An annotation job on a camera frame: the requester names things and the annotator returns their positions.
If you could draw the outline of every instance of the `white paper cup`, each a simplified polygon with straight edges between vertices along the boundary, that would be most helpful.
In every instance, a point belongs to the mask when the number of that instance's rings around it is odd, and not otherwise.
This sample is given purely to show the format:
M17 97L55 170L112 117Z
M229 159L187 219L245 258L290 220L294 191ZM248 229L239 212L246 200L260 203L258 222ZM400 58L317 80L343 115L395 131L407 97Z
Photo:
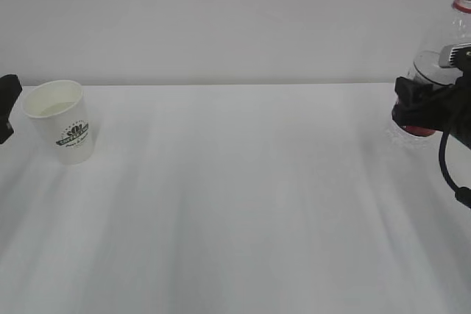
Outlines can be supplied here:
M59 80L37 86L23 100L23 111L60 162L73 165L91 156L91 129L78 82Z

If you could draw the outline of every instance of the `plastic bottle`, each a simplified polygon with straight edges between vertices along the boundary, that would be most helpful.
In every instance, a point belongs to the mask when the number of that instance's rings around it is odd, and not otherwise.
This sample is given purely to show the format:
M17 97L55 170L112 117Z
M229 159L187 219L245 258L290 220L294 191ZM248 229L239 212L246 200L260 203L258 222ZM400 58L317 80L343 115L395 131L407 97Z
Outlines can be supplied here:
M439 67L440 52L445 46L471 42L471 0L454 0L451 8L426 33L407 77L435 89L453 84L462 72ZM408 133L426 137L434 130L403 126Z

